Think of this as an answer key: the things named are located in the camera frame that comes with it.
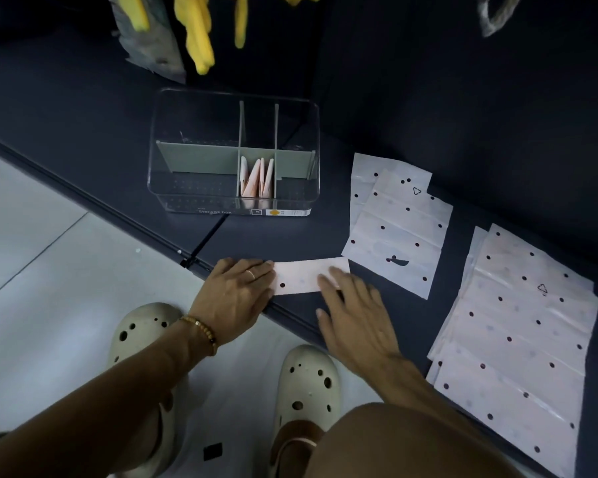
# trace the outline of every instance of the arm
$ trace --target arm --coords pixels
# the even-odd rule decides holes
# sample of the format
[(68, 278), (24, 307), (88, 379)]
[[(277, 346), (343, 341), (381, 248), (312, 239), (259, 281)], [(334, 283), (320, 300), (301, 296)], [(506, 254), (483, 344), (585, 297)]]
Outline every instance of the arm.
[(329, 352), (364, 379), (389, 404), (406, 407), (490, 446), (469, 421), (452, 409), (415, 365), (399, 352), (390, 316), (377, 289), (359, 277), (331, 268), (344, 299), (325, 277), (319, 287), (330, 315), (317, 310)]
[[(218, 345), (230, 342), (268, 303), (272, 266), (220, 261), (189, 315), (214, 330)], [(0, 477), (105, 477), (142, 420), (211, 352), (199, 327), (176, 322), (152, 345), (1, 438)]]

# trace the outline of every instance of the tile grout line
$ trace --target tile grout line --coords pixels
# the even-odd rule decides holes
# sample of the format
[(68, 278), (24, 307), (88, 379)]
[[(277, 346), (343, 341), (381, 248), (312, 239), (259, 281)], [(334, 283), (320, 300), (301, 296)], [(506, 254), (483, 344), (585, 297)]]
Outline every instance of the tile grout line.
[(22, 273), (34, 261), (36, 261), (44, 252), (46, 252), (51, 247), (51, 245), (53, 245), (56, 241), (60, 240), (60, 238), (62, 238), (66, 232), (68, 232), (71, 228), (73, 228), (80, 221), (82, 221), (82, 219), (88, 214), (90, 214), (90, 213), (88, 211), (86, 211), (82, 216), (80, 216), (80, 218), (78, 218), (75, 222), (73, 222), (66, 230), (64, 230), (61, 234), (59, 234), (51, 243), (49, 243), (44, 249), (42, 249), (42, 251), (39, 254), (37, 254), (35, 257), (33, 257), (33, 259), (29, 263), (27, 263), (26, 265), (24, 265), (24, 267), (22, 267), (20, 270), (18, 270), (16, 272), (16, 274), (13, 275), (9, 280), (5, 281), (0, 286), (0, 290), (4, 289), (14, 278), (16, 278), (20, 273)]

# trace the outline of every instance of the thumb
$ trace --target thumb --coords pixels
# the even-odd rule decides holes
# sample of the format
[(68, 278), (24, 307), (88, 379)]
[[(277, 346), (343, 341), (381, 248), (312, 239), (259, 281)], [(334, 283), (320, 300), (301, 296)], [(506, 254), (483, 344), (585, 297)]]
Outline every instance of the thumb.
[(317, 320), (319, 321), (319, 329), (321, 329), (323, 339), (326, 341), (326, 346), (328, 346), (328, 351), (334, 356), (337, 339), (335, 337), (335, 329), (332, 326), (332, 319), (330, 319), (325, 310), (318, 308)]

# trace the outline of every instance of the hand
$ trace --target hand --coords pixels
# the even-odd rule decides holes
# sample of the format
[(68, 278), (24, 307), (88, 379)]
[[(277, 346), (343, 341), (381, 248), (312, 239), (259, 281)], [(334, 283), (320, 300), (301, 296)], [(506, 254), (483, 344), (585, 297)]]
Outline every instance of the hand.
[(251, 328), (274, 291), (274, 263), (232, 258), (217, 262), (199, 290), (188, 315), (215, 332), (217, 345), (227, 344)]
[(356, 275), (330, 267), (343, 293), (319, 275), (318, 283), (330, 315), (317, 309), (319, 328), (329, 352), (348, 369), (367, 380), (386, 358), (400, 358), (399, 344), (379, 291)]

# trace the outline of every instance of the person's left hand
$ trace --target person's left hand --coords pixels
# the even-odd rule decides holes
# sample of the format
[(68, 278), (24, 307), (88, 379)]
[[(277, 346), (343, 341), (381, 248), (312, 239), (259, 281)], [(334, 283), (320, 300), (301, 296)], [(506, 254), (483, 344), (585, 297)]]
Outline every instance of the person's left hand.
[(215, 332), (217, 345), (227, 344), (251, 328), (274, 291), (274, 263), (224, 258), (199, 290), (188, 315)]

